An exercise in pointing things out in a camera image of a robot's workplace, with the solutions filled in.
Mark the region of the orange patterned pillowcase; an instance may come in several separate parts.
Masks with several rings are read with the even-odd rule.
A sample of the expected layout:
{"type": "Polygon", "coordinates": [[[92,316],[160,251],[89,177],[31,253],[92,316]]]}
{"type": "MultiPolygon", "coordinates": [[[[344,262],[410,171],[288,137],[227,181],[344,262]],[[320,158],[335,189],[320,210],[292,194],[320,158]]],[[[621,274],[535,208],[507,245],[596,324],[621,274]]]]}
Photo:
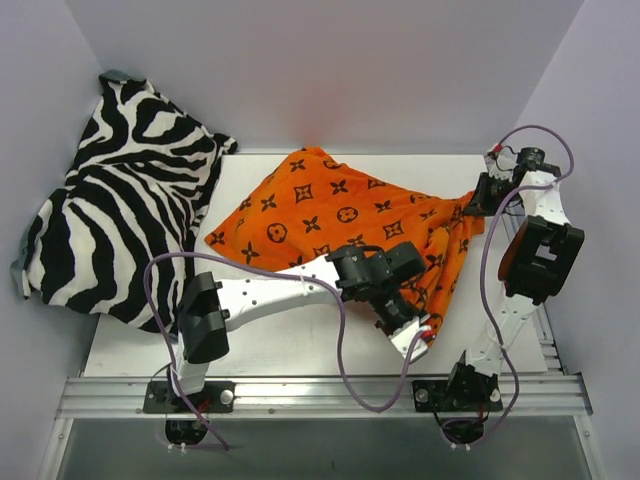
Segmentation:
{"type": "Polygon", "coordinates": [[[425,273],[402,295],[442,327],[474,236],[485,221],[465,214],[473,195],[444,199],[336,162],[319,147],[291,153],[204,239],[222,256],[268,271],[301,265],[342,246],[388,250],[412,243],[425,273]]]}

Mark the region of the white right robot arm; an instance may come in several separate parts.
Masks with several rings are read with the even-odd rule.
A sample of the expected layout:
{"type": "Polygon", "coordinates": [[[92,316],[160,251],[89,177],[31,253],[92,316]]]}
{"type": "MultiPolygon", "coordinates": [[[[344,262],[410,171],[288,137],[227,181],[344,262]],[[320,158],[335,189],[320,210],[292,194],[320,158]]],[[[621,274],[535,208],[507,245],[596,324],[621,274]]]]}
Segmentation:
{"type": "Polygon", "coordinates": [[[499,311],[467,348],[443,385],[446,402],[473,408],[500,400],[498,377],[503,351],[529,317],[564,286],[583,245],[585,233],[564,213],[558,179],[560,168],[545,161],[545,152],[525,147],[511,167],[494,164],[480,175],[466,215],[497,217],[504,198],[520,186],[524,219],[498,268],[502,283],[499,311]]]}

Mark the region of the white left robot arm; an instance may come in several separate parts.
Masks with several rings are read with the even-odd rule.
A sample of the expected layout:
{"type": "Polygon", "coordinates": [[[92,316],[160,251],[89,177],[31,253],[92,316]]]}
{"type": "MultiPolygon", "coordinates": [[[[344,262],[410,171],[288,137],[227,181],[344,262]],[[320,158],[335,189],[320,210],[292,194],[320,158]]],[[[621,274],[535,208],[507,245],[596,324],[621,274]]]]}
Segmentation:
{"type": "Polygon", "coordinates": [[[378,316],[377,328],[413,363],[427,353],[432,329],[426,311],[406,300],[401,289],[425,270],[416,247],[403,242],[389,250],[346,245],[307,263],[244,279],[198,274],[178,307],[177,362],[169,373],[166,398],[180,411],[193,410],[201,402],[209,364],[230,350],[230,332],[310,305],[369,304],[378,316]]]}

